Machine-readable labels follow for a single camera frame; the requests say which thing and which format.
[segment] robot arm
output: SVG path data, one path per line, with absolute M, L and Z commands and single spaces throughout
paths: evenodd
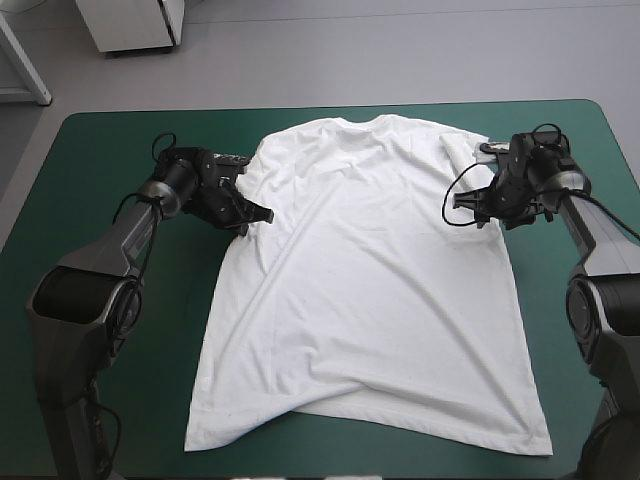
M 244 235 L 249 223 L 273 219 L 271 210 L 235 188 L 248 158 L 178 148 L 174 137 L 156 161 L 151 177 L 130 195 L 138 202 L 102 238 L 65 255 L 27 304 L 38 401 L 65 480 L 116 477 L 111 470 L 118 440 L 109 449 L 100 415 L 113 412 L 98 403 L 96 376 L 113 364 L 140 314 L 158 224 L 182 210 Z M 138 266 L 135 259 L 147 243 Z
M 507 230 L 536 215 L 564 220 L 581 260 L 573 269 L 566 309 L 582 358 L 605 387 L 577 471 L 568 478 L 640 478 L 640 247 L 630 230 L 590 196 L 589 179 L 570 156 L 560 129 L 514 135 L 510 144 L 483 144 L 497 157 L 488 187 L 454 195 L 453 207 L 473 210 L 478 228 L 491 217 Z

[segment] black cable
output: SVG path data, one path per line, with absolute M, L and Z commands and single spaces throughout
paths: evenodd
M 122 437 L 122 420 L 115 410 L 112 410 L 111 408 L 106 407 L 93 399 L 90 399 L 90 402 L 99 410 L 104 410 L 105 412 L 109 413 L 116 421 L 116 440 L 113 444 L 113 448 L 111 449 L 111 453 L 109 454 L 109 472 L 106 475 L 109 476 L 111 470 L 113 469 L 113 462 L 116 458 L 116 453 L 118 453 L 118 447 L 120 446 L 120 438 Z
M 458 178 L 456 178 L 453 183 L 451 185 L 449 185 L 449 188 L 447 189 L 447 193 L 444 194 L 444 200 L 442 201 L 442 220 L 444 220 L 444 223 L 446 223 L 447 225 L 451 225 L 452 227 L 468 227 L 469 225 L 475 225 L 476 223 L 478 223 L 477 220 L 474 220 L 472 222 L 466 222 L 466 223 L 455 223 L 455 222 L 451 222 L 447 219 L 447 215 L 445 213 L 445 209 L 447 207 L 447 199 L 449 198 L 449 193 L 451 193 L 451 190 L 453 189 L 453 187 L 455 186 L 456 183 L 458 183 L 460 181 L 460 179 L 464 176 L 465 173 L 467 173 L 469 170 L 471 170 L 473 167 L 476 167 L 478 165 L 483 165 L 482 163 L 472 163 L 471 165 L 469 165 L 467 168 L 465 168 L 462 173 L 460 175 L 458 175 Z
M 138 193 L 130 193 L 124 196 L 124 198 L 120 201 L 120 205 L 118 205 L 118 208 L 116 209 L 116 213 L 113 214 L 113 218 L 111 219 L 111 225 L 116 223 L 116 220 L 118 219 L 118 215 L 120 215 L 120 211 L 122 210 L 122 207 L 124 207 L 124 204 L 127 203 L 127 200 L 137 196 L 138 196 Z
M 540 141 L 538 141 L 538 139 L 536 138 L 536 133 L 538 133 L 538 130 L 540 130 L 542 127 L 551 127 L 556 131 L 556 140 L 555 140 L 555 142 L 540 142 Z M 562 140 L 562 130 L 555 123 L 541 123 L 536 128 L 531 130 L 531 138 L 533 138 L 533 143 L 536 144 L 536 145 L 544 145 L 545 147 L 557 146 L 557 145 L 560 145 L 560 142 Z
M 638 234 L 638 232 L 632 229 L 629 225 L 624 223 L 620 217 L 618 217 L 615 213 L 613 213 L 606 206 L 604 206 L 599 200 L 593 198 L 591 195 L 589 195 L 588 193 L 585 193 L 582 190 L 569 190 L 569 195 L 582 198 L 583 200 L 586 200 L 587 202 L 592 203 L 593 205 L 598 207 L 600 210 L 602 210 L 609 218 L 611 218 L 611 220 L 616 222 L 618 226 L 620 226 L 620 228 L 624 229 L 627 233 L 629 233 L 629 235 L 634 237 L 636 240 L 640 241 L 640 234 Z
M 570 188 L 558 188 L 558 189 L 555 189 L 555 190 L 542 190 L 541 192 L 536 193 L 536 198 L 539 197 L 540 195 L 544 195 L 544 194 L 547 194 L 547 193 L 560 193 L 561 195 L 560 195 L 560 198 L 558 199 L 558 201 L 560 201 L 560 199 L 564 195 L 571 195 L 573 197 L 581 198 L 581 199 L 583 199 L 583 200 L 595 205 L 600 210 L 602 210 L 602 212 L 605 215 L 607 215 L 611 220 L 613 220 L 615 223 L 617 223 L 620 228 L 625 230 L 629 235 L 631 235 L 636 240 L 640 241 L 640 234 L 638 234 L 638 232 L 636 232 L 633 228 L 631 228 L 629 225 L 627 225 L 620 217 L 618 217 L 615 213 L 613 213 L 611 210 L 609 210 L 602 202 L 600 202 L 596 198 L 593 198 L 590 194 L 588 194 L 584 190 L 577 190 L 577 189 L 570 189 Z
M 130 193 L 121 200 L 120 205 L 118 206 L 118 209 L 116 210 L 116 213 L 113 216 L 113 223 L 115 223 L 115 221 L 118 219 L 118 215 L 120 214 L 120 211 L 122 210 L 123 205 L 126 203 L 128 199 L 132 197 L 136 197 L 138 201 L 148 203 L 149 205 L 151 205 L 151 211 L 153 213 L 153 223 L 151 226 L 151 236 L 149 237 L 147 251 L 145 252 L 144 259 L 142 260 L 142 264 L 140 266 L 140 270 L 138 272 L 138 276 L 136 278 L 134 288 L 129 294 L 129 298 L 127 299 L 127 302 L 124 305 L 123 313 L 125 315 L 126 315 L 126 312 L 129 310 L 129 307 L 131 306 L 131 302 L 133 302 L 134 297 L 138 296 L 140 299 L 142 298 L 142 296 L 140 295 L 140 291 L 142 290 L 142 279 L 144 278 L 144 275 L 147 271 L 147 266 L 149 265 L 149 259 L 151 258 L 151 252 L 153 250 L 153 245 L 155 243 L 158 224 L 162 220 L 162 205 L 160 203 L 161 202 L 160 198 L 147 197 L 146 195 L 142 195 L 140 193 Z M 136 325 L 136 323 L 138 323 L 138 318 L 139 318 L 139 315 L 136 315 L 136 318 L 133 320 L 131 325 L 127 327 L 128 330 L 132 329 Z
M 156 155 L 156 145 L 164 137 L 171 137 L 171 144 L 163 150 L 175 147 L 176 142 L 178 141 L 178 137 L 176 137 L 176 134 L 173 132 L 162 132 L 160 135 L 154 138 L 153 143 L 151 144 L 151 158 L 153 158 L 156 163 L 158 163 L 158 156 Z

